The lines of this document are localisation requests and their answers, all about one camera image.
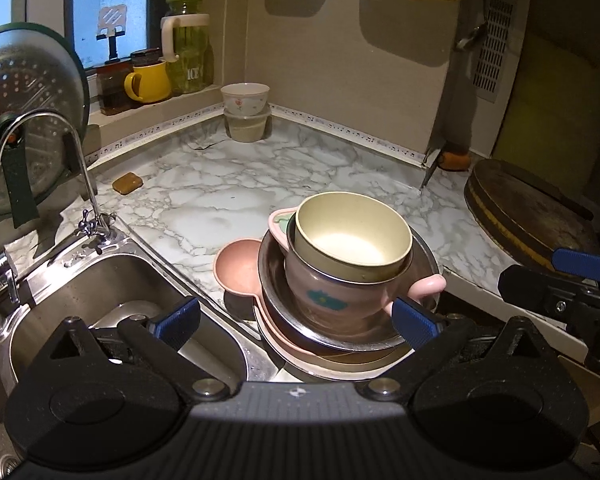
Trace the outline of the large steel bowl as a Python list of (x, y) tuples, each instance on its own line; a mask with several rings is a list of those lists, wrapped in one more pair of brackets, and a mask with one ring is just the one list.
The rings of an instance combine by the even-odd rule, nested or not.
[(278, 327), (340, 351), (386, 350), (404, 343), (394, 328), (402, 302), (434, 312), (445, 280), (418, 233), (406, 268), (392, 282), (354, 284), (329, 278), (290, 251), (291, 214), (276, 214), (263, 237), (258, 272), (264, 302)]

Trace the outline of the large white rimmed plate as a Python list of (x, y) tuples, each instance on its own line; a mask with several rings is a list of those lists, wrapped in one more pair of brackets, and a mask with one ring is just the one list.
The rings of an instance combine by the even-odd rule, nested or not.
[(291, 348), (291, 343), (280, 330), (273, 325), (271, 315), (259, 306), (253, 307), (260, 333), (268, 345), (285, 361), (303, 373), (327, 380), (369, 380), (388, 372), (391, 367), (400, 364), (412, 356), (415, 351), (405, 344), (383, 356), (367, 363), (340, 363), (323, 358), (312, 352)]

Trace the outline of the pink bear-shaped plate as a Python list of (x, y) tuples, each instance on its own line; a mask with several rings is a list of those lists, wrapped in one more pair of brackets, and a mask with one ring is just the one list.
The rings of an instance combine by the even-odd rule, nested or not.
[[(258, 274), (258, 255), (261, 246), (260, 240), (256, 238), (241, 238), (234, 240), (223, 247), (215, 256), (213, 263), (213, 274), (218, 283), (227, 291), (235, 296), (251, 298), (253, 307), (259, 306), (268, 312), (265, 307), (261, 282)], [(312, 347), (312, 341), (306, 340), (301, 344), (292, 341), (281, 330), (283, 336), (291, 343), (291, 348), (298, 351), (306, 351), (322, 356), (340, 363), (358, 364), (375, 361), (388, 356), (394, 347), (389, 350), (371, 351), (371, 352), (344, 352), (343, 354), (332, 354), (332, 350), (326, 347)]]

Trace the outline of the pink handled steel-lined bowl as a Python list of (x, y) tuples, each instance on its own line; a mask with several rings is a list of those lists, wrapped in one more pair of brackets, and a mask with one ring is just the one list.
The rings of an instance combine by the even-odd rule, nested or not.
[(311, 326), (317, 332), (336, 336), (353, 334), (379, 315), (391, 315), (398, 298), (423, 299), (446, 287), (441, 274), (430, 274), (411, 284), (405, 294), (399, 292), (410, 267), (404, 264), (394, 278), (375, 283), (357, 283), (334, 278), (306, 263), (294, 249), (294, 208), (279, 209), (268, 217), (268, 234), (284, 253), (282, 276), (265, 295), (275, 311), (289, 324)]

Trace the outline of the cream plastic bowl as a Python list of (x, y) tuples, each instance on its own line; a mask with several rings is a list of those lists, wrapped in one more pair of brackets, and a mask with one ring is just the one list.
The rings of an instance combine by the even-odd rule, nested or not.
[(358, 283), (393, 278), (412, 246), (412, 230), (403, 217), (370, 196), (316, 194), (294, 214), (294, 249), (334, 278)]

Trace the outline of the round wooden cutting board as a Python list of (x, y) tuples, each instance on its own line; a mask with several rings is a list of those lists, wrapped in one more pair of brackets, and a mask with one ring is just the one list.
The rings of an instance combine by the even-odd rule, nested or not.
[(510, 162), (476, 162), (464, 196), (479, 226), (523, 266), (551, 271), (559, 248), (600, 254), (591, 211)]

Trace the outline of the stainless steel sink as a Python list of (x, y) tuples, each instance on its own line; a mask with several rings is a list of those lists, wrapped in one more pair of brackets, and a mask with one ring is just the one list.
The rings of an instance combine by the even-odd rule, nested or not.
[(67, 316), (91, 327), (114, 327), (129, 316), (167, 314), (188, 296), (200, 301), (200, 326), (180, 353), (225, 380), (268, 382), (278, 367), (213, 301), (163, 258), (126, 238), (100, 254), (76, 245), (18, 280), (21, 306), (0, 341), (0, 376), (6, 392)]

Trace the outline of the brown soap bar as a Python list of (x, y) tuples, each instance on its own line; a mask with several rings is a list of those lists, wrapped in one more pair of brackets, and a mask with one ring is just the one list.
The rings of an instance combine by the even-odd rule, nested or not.
[(112, 182), (112, 189), (119, 193), (120, 195), (129, 195), (134, 192), (138, 188), (141, 188), (144, 184), (144, 181), (141, 177), (134, 172), (127, 172), (121, 177), (118, 177), (114, 182)]

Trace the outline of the yellow mug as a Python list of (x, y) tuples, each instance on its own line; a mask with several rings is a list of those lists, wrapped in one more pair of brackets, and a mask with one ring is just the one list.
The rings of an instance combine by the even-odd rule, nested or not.
[(133, 66), (132, 72), (125, 76), (124, 91), (130, 99), (142, 104), (169, 99), (172, 87), (166, 72), (166, 62)]

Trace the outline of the white floral bowl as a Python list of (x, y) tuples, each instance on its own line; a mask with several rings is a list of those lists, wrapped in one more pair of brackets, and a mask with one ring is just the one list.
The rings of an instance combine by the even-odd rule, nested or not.
[(256, 116), (268, 102), (270, 87), (257, 82), (236, 82), (221, 88), (224, 110), (237, 116)]

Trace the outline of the dark glass jar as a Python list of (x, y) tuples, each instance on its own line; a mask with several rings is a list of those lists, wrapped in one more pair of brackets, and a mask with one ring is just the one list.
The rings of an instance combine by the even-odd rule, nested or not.
[(124, 81), (132, 73), (129, 58), (109, 60), (96, 67), (96, 86), (100, 111), (107, 116), (126, 112), (134, 101), (126, 94)]

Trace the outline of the glass pot lid green rim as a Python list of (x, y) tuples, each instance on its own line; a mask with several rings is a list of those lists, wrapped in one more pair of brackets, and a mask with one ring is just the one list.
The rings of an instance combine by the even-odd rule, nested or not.
[(83, 65), (58, 32), (34, 23), (0, 26), (0, 219), (15, 228), (81, 172), (90, 114)]

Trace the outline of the green glass pitcher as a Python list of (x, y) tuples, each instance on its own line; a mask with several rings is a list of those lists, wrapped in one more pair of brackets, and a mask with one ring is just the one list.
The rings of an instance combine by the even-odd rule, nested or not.
[(210, 42), (210, 15), (202, 0), (166, 0), (162, 18), (161, 49), (172, 93), (195, 93), (212, 85), (214, 54)]

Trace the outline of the orange handled knife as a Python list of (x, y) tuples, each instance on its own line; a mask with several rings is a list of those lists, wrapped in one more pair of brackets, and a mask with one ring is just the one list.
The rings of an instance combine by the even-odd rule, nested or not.
[(421, 188), (424, 188), (434, 172), (437, 169), (452, 172), (467, 171), (471, 165), (471, 156), (469, 148), (446, 142), (440, 150), (435, 153), (435, 158), (431, 159), (431, 165), (427, 168), (424, 180), (422, 180)]

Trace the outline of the white wall vent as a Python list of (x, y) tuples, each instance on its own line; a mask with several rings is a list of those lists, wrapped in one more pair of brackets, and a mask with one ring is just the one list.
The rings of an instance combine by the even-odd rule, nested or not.
[(514, 17), (513, 3), (488, 0), (486, 39), (480, 44), (472, 62), (471, 83), (477, 96), (494, 103), (504, 74), (507, 44)]

